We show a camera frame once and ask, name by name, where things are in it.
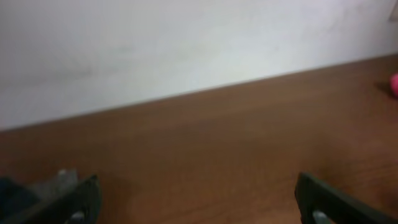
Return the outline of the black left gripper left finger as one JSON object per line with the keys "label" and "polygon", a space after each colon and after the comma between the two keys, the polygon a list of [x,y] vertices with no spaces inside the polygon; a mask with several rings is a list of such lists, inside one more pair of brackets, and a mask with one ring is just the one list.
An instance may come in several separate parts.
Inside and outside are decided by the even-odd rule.
{"label": "black left gripper left finger", "polygon": [[6,223],[96,223],[102,204],[96,175],[79,180],[61,194],[6,218]]}

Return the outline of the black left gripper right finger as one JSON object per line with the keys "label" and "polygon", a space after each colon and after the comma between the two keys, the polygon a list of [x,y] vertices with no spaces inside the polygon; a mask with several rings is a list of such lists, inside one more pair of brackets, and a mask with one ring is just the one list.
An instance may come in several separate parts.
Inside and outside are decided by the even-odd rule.
{"label": "black left gripper right finger", "polygon": [[294,194],[304,224],[397,224],[397,219],[334,189],[306,172],[299,173]]}

